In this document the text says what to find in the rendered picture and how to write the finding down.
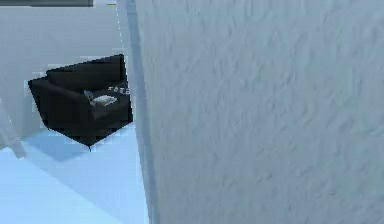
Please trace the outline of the black remote control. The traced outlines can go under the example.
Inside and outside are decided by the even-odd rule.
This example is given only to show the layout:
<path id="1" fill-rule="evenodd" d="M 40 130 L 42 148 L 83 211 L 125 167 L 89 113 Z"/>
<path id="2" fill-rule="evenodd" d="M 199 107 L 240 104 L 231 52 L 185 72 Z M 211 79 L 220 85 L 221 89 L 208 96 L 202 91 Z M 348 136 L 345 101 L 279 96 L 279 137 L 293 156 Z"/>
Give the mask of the black remote control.
<path id="1" fill-rule="evenodd" d="M 109 91 L 114 91 L 114 92 L 119 92 L 121 94 L 129 94 L 130 93 L 129 89 L 126 88 L 126 87 L 117 87 L 117 86 L 115 86 L 115 87 L 109 87 L 108 90 Z"/>

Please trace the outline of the white cloth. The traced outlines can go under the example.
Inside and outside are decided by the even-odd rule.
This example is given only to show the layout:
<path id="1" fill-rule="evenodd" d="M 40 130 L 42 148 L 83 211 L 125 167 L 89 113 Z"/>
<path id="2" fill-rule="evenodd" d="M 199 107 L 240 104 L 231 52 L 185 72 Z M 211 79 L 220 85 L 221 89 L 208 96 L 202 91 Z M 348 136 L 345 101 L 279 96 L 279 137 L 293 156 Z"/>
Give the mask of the white cloth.
<path id="1" fill-rule="evenodd" d="M 84 95 L 88 98 L 88 100 L 92 106 L 96 106 L 96 105 L 108 106 L 108 105 L 117 101 L 117 99 L 115 97 L 108 96 L 108 95 L 102 95 L 99 97 L 95 97 L 94 94 L 88 90 L 84 91 Z"/>

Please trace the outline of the black sofa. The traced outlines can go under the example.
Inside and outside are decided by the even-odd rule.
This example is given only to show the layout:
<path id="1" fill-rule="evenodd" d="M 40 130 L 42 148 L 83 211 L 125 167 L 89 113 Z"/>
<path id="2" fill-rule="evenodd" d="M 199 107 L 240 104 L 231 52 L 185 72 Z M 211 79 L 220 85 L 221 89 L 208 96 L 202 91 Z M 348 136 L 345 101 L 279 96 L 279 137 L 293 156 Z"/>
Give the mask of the black sofa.
<path id="1" fill-rule="evenodd" d="M 122 54 L 50 69 L 44 77 L 30 80 L 28 86 L 43 124 L 88 147 L 133 122 L 130 93 L 108 90 L 128 88 Z M 117 101 L 92 106 L 85 90 Z"/>

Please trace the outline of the dark framed picture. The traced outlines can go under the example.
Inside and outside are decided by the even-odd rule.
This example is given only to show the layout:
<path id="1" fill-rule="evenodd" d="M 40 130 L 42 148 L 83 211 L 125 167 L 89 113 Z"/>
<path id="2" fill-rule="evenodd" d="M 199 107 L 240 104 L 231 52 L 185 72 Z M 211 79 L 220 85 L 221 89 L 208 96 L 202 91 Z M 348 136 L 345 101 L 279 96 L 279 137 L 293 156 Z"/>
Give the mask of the dark framed picture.
<path id="1" fill-rule="evenodd" d="M 0 0 L 0 6 L 93 7 L 94 0 Z"/>

